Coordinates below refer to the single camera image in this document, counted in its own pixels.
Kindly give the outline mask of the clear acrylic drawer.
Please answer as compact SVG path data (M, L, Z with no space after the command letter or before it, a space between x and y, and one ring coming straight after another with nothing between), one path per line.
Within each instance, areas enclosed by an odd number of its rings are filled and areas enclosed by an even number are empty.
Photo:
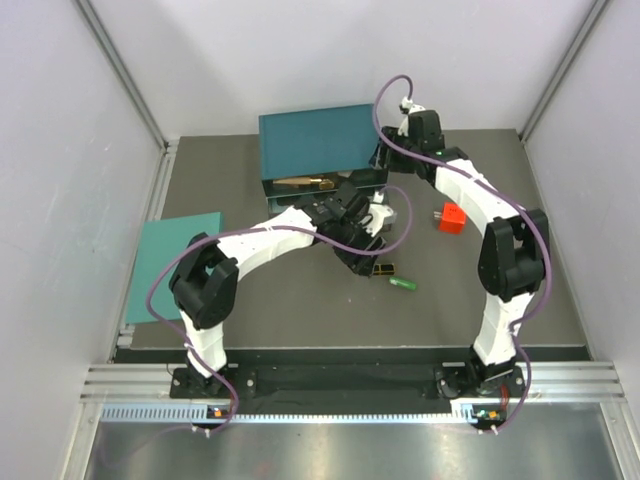
M334 194L334 191L329 191L325 193L268 198L267 199L268 218L271 219L278 216L279 214L283 213L287 208L298 203L303 198L314 197L317 200L325 200L331 197L333 194ZM364 195L368 198L368 200L371 203L390 206L389 196L386 193L380 192L379 190L365 189Z

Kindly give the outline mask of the black gold lipstick horizontal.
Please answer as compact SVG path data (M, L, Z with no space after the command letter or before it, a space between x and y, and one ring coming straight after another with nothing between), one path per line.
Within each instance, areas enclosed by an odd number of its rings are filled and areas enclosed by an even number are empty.
M372 275L373 276L394 276L396 268L393 263L377 263L374 265Z

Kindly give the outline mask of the bright green mascara tube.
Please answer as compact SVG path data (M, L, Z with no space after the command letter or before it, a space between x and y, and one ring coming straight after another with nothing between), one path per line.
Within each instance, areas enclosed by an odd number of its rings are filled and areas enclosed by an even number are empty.
M397 278L397 277L391 277L389 279L389 283L393 286L399 287L399 288L403 288L409 291L415 291L417 288L417 285L409 280L405 280L405 279L401 279L401 278Z

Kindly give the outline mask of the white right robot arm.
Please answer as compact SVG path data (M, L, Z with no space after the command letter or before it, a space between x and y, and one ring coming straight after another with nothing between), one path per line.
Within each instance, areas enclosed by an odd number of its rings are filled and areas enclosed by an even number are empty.
M504 199L457 147L447 147L436 111L402 99L404 118L383 127L370 164L414 174L459 207L478 229L482 244L477 272L486 291L478 336L462 372L437 375L443 396L492 394L512 374L522 318L546 278L549 222L539 210Z

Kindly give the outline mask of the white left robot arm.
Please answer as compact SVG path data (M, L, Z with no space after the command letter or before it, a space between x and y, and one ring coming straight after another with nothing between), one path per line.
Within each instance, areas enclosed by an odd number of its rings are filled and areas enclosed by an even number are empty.
M334 253L359 276L373 274L386 241L381 233L396 212L384 194L369 197L349 183L322 199L306 196L279 215L254 226L253 233L231 235L201 245L176 266L169 290L190 343L187 365L192 384L205 396L226 387L223 322L234 308L239 282L257 268L319 242L334 241Z

